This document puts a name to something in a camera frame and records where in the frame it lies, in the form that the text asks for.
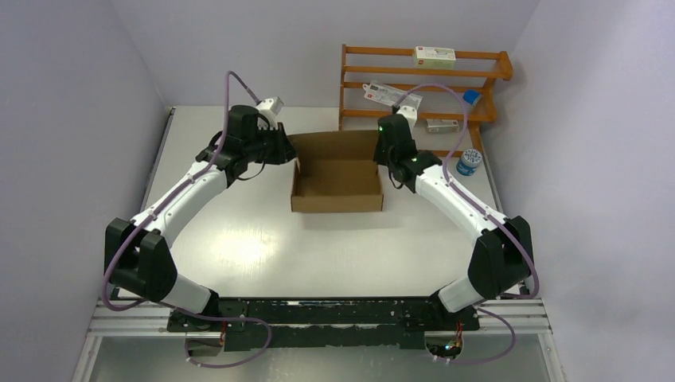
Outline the brown cardboard box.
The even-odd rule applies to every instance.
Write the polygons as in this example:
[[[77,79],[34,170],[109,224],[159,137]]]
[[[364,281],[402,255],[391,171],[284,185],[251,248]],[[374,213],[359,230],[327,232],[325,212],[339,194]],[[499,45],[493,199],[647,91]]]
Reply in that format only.
[[[289,137],[297,158],[291,211],[381,212],[384,191],[373,161],[375,131],[323,131]]]

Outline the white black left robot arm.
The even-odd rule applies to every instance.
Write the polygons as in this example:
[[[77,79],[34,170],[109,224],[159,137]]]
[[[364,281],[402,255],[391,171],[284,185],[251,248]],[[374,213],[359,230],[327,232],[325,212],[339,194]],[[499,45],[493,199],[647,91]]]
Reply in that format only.
[[[189,321],[199,330],[216,327],[219,295],[180,275],[170,249],[215,196],[236,181],[246,181],[250,164],[277,166],[296,158],[276,119],[282,107],[279,98],[264,99],[254,107],[231,107],[226,131],[212,137],[176,185],[129,220],[115,218],[105,230],[105,283],[189,312]]]

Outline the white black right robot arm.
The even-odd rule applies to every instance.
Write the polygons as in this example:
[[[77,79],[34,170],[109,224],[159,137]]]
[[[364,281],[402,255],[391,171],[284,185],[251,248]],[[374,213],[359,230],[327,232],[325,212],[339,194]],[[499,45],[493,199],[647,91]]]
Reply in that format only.
[[[463,275],[434,293],[431,323],[451,328],[460,310],[505,294],[535,275],[529,223],[507,217],[482,202],[452,176],[443,161],[419,150],[412,137],[412,115],[398,110],[377,120],[373,160],[385,166],[395,186],[405,187],[434,205],[467,235],[473,246]]]

